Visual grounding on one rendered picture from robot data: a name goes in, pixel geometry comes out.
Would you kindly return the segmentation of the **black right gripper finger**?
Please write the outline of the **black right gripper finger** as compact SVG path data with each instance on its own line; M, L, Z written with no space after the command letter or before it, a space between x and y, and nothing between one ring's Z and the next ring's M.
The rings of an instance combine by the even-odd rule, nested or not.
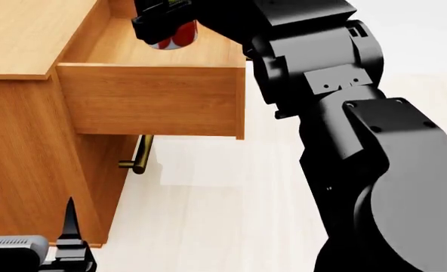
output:
M135 36L148 45L155 45L174 35L184 24L172 13L144 13L131 20Z
M187 13L192 10L192 0L134 0L138 14L142 13Z

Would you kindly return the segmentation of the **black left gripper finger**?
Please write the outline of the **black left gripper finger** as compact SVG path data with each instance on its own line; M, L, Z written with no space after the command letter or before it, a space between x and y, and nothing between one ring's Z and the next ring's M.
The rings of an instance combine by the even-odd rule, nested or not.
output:
M66 211L63 221L63 229L59 240L82 240L82 235L79 229L79 223L76 213L76 206L73 198L70 197L66 204Z

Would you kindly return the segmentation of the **red and white can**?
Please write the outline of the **red and white can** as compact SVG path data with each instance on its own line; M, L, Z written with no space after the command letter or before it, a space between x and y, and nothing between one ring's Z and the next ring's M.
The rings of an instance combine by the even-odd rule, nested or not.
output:
M198 24L197 21L191 21L180 26L176 33L170 38L157 42L154 45L150 45L153 49L159 50L174 50L181 49L188 45L191 45L198 38Z

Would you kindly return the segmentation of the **open wooden drawer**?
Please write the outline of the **open wooden drawer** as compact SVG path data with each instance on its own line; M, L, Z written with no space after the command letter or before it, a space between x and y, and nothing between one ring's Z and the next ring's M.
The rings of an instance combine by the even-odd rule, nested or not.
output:
M203 26L189 46L138 40L132 0L96 0L56 66L80 134L245 136L242 47Z

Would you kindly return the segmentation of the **wooden cabinet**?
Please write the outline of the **wooden cabinet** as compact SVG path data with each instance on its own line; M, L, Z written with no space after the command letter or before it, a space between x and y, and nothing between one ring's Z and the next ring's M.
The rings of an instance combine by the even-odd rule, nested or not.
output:
M82 236L107 243L135 135L75 131L56 67L99 0L0 0L0 235L55 242L68 199Z

